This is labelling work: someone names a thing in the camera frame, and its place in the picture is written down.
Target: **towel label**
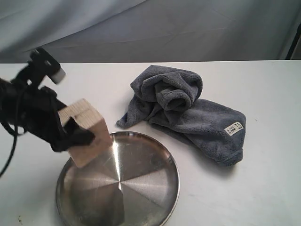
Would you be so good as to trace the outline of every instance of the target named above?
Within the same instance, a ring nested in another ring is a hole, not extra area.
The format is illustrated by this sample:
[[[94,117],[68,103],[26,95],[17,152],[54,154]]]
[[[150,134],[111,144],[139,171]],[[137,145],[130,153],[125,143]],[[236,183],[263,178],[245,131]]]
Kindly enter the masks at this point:
[[[242,124],[240,124],[240,122],[235,122],[232,125],[228,126],[225,131],[230,135],[234,135],[236,134],[238,131],[242,130],[244,127]]]

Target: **microfiber towel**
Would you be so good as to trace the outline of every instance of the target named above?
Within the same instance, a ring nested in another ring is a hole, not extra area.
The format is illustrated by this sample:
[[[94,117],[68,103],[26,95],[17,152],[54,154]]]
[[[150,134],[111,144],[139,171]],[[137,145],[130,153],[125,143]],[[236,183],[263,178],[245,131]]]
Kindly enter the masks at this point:
[[[135,94],[117,125],[125,129],[148,121],[195,145],[220,165],[234,165],[243,158],[246,117],[199,99],[202,86],[201,77],[194,72],[152,65],[131,83]]]

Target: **metal plate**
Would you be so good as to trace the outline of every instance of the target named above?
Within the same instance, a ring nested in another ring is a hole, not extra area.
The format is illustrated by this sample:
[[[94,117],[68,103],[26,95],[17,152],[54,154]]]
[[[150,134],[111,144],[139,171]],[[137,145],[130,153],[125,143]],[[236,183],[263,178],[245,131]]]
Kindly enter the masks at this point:
[[[56,187],[56,204],[69,226],[161,226],[179,195],[170,152],[135,132],[111,134],[113,145],[84,168],[70,159]]]

